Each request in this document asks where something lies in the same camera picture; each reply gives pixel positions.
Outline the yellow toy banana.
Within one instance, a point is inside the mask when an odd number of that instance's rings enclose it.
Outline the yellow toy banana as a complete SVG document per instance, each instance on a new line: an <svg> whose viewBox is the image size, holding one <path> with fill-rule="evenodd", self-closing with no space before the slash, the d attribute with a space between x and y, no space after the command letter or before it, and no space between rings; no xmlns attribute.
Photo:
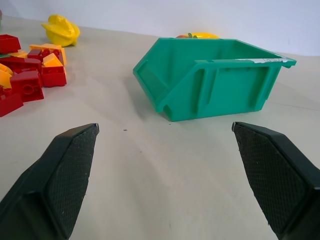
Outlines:
<svg viewBox="0 0 320 240"><path fill-rule="evenodd" d="M192 37L198 39L219 39L220 37L209 32L193 32L191 33Z"/></svg>

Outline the yellow toy star fruit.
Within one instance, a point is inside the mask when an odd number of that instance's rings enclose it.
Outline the yellow toy star fruit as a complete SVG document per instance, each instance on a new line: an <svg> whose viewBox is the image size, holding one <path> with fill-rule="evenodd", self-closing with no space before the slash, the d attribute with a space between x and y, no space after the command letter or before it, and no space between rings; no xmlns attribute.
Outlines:
<svg viewBox="0 0 320 240"><path fill-rule="evenodd" d="M64 16L52 14L47 22L41 24L47 38L54 45L75 46L81 34L79 27Z"/></svg>

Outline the dark red building block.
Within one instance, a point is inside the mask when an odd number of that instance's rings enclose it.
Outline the dark red building block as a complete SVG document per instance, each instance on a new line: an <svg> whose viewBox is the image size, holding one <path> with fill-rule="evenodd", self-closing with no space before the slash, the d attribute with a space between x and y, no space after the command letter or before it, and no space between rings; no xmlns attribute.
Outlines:
<svg viewBox="0 0 320 240"><path fill-rule="evenodd" d="M55 56L58 59L60 59L61 52L58 49L50 50L48 48L45 48L45 49L34 48L30 50L30 52L27 54L27 58L37 59L43 62L44 58L50 54L55 54Z"/></svg>

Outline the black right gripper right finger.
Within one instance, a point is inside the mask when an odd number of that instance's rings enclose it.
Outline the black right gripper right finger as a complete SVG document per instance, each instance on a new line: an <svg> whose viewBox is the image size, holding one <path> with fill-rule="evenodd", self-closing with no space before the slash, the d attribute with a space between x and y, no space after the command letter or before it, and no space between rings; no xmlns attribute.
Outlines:
<svg viewBox="0 0 320 240"><path fill-rule="evenodd" d="M320 240L320 169L284 134L234 122L254 197L278 240Z"/></svg>

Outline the orange building block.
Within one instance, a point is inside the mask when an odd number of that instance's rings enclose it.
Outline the orange building block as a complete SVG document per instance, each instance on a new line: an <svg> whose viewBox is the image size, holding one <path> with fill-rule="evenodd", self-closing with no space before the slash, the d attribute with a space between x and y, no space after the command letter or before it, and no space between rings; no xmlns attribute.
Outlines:
<svg viewBox="0 0 320 240"><path fill-rule="evenodd" d="M62 66L64 66L63 59L61 58L61 55L55 54L54 52L45 56L43 58L42 64L44 67L62 67Z"/></svg>
<svg viewBox="0 0 320 240"><path fill-rule="evenodd" d="M18 58L26 58L28 56L28 53L24 50L19 49L17 52L9 53L8 55L12 57L18 57Z"/></svg>
<svg viewBox="0 0 320 240"><path fill-rule="evenodd" d="M30 48L30 50L32 50L32 49L41 49L41 50L48 49L50 51L58 50L62 54L62 60L63 60L62 64L64 66L67 64L66 52L65 52L65 49L61 45L55 45L55 44L51 44L51 43L45 43L42 45L30 44L29 48Z"/></svg>
<svg viewBox="0 0 320 240"><path fill-rule="evenodd" d="M13 71L0 63L0 86L3 88L11 88L10 79L13 76Z"/></svg>

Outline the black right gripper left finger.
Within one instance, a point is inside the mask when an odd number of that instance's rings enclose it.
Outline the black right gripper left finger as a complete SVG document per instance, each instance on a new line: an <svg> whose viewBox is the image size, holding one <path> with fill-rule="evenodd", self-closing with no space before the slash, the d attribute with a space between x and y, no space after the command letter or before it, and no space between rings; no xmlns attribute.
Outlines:
<svg viewBox="0 0 320 240"><path fill-rule="evenodd" d="M57 135L0 201L0 240L69 240L86 195L99 125Z"/></svg>

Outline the green plastic storage bin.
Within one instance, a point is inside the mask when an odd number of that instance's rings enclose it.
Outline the green plastic storage bin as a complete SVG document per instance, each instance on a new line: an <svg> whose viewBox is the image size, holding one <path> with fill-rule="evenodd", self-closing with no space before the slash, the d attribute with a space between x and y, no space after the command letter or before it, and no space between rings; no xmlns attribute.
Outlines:
<svg viewBox="0 0 320 240"><path fill-rule="evenodd" d="M178 122L260 111L295 64L236 39L159 38L133 74L155 111Z"/></svg>

